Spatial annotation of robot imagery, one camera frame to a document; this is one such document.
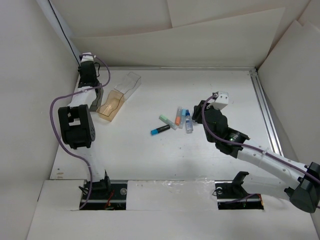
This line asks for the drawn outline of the small blue spray bottle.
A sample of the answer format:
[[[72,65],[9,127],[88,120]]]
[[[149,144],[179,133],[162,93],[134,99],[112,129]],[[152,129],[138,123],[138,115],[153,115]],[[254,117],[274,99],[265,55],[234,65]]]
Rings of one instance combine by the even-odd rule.
[[[193,121],[190,115],[189,110],[187,109],[185,112],[185,129],[187,134],[191,134],[193,132]]]

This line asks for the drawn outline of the blue clear highlighter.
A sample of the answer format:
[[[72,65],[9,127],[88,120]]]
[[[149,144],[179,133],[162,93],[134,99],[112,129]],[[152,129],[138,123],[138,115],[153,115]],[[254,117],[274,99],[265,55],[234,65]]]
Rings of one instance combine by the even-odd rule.
[[[185,108],[183,108],[181,110],[180,122],[179,122],[179,125],[178,125],[179,129],[183,129],[183,127],[184,127],[184,123],[185,123],[185,120],[186,120],[186,111],[187,110]]]

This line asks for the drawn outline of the orange clear highlighter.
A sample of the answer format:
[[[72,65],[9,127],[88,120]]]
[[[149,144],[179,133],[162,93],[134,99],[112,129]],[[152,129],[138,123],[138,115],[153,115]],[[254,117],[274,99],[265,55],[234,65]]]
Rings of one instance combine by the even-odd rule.
[[[177,111],[176,111],[176,116],[175,116],[175,121],[174,121],[174,124],[179,126],[180,125],[180,122],[181,122],[181,116],[182,116],[182,107],[179,106],[177,108]]]

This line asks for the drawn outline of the green clear highlighter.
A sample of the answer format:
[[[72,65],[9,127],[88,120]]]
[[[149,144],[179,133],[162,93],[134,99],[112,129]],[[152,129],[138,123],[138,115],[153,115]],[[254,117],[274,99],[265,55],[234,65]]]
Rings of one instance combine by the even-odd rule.
[[[165,123],[166,125],[169,125],[170,126],[170,128],[172,128],[173,130],[177,130],[178,129],[178,126],[174,123],[174,122],[172,122],[171,120],[169,120],[166,116],[164,116],[163,114],[161,114],[160,116],[159,116],[159,119],[163,122],[163,123]]]

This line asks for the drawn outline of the blue black highlighter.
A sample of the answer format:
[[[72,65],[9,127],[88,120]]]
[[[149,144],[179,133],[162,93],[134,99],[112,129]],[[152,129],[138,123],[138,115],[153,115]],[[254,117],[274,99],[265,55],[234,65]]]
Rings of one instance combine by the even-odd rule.
[[[152,136],[155,136],[155,135],[157,135],[157,134],[159,134],[159,133],[162,133],[162,132],[164,132],[164,131],[169,130],[170,128],[171,128],[171,127],[170,127],[168,124],[166,124],[166,125],[164,125],[164,126],[161,126],[161,127],[158,127],[158,128],[155,128],[155,129],[151,130],[151,131],[150,131],[150,134],[151,134]]]

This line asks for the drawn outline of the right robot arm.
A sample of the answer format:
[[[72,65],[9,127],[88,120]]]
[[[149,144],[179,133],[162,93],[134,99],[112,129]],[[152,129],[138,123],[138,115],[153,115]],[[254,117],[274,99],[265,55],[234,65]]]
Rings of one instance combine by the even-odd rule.
[[[219,199],[231,198],[233,205],[255,197],[269,195],[289,201],[297,209],[313,214],[320,208],[320,165],[297,162],[256,144],[248,135],[228,125],[228,119],[214,104],[201,100],[193,107],[191,119],[203,126],[206,140],[222,154],[250,163],[277,177],[253,177],[252,192],[245,181],[248,171],[239,171],[234,179],[222,187]]]

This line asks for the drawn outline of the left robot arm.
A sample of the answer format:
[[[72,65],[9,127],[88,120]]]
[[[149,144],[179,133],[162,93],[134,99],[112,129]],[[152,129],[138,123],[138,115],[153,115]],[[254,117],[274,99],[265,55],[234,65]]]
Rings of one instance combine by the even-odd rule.
[[[68,106],[58,109],[58,119],[62,141],[71,148],[71,153],[84,158],[89,163],[94,192],[100,198],[111,194],[111,185],[105,181],[105,170],[92,147],[96,130],[91,113],[101,106],[104,90],[100,87],[96,66],[98,62],[85,56],[78,67],[79,82],[76,94]]]

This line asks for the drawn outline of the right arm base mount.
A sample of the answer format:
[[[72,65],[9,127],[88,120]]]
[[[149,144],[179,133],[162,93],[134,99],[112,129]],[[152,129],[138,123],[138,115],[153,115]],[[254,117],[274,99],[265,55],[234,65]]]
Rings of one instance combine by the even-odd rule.
[[[240,171],[232,180],[215,180],[218,210],[264,210],[262,197],[258,193],[247,193],[243,188],[244,179],[249,173]]]

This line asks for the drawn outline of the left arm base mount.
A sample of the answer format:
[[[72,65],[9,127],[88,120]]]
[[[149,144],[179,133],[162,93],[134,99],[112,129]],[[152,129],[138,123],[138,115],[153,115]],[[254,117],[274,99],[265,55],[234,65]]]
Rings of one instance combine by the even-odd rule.
[[[81,190],[80,210],[126,210],[128,181],[110,180],[110,178],[106,176],[105,179],[92,184],[91,193],[87,200],[90,184],[91,183],[86,180],[83,186],[79,186]]]

